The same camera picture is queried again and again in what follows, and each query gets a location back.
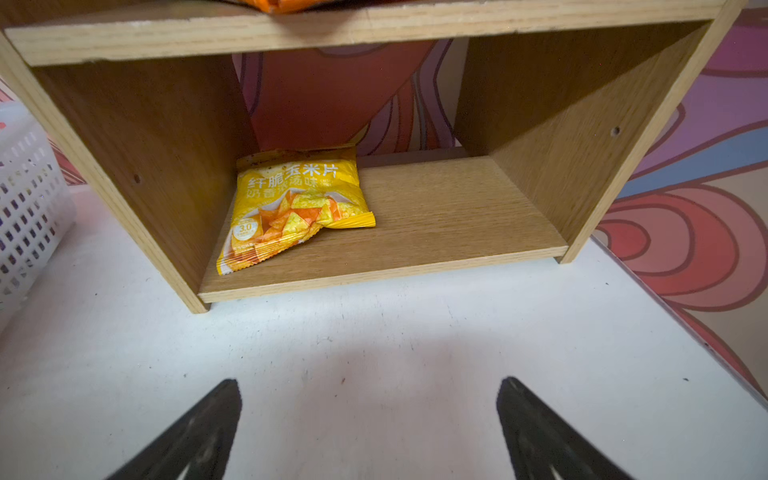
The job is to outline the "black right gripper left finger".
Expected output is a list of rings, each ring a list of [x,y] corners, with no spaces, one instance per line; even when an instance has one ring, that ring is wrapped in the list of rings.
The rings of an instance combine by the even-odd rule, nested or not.
[[[242,411],[238,382],[225,379],[112,479],[221,479]]]

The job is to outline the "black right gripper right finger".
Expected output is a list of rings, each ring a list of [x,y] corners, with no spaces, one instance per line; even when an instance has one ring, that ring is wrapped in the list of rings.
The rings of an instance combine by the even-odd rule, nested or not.
[[[517,378],[502,380],[496,409],[517,479],[630,477]]]

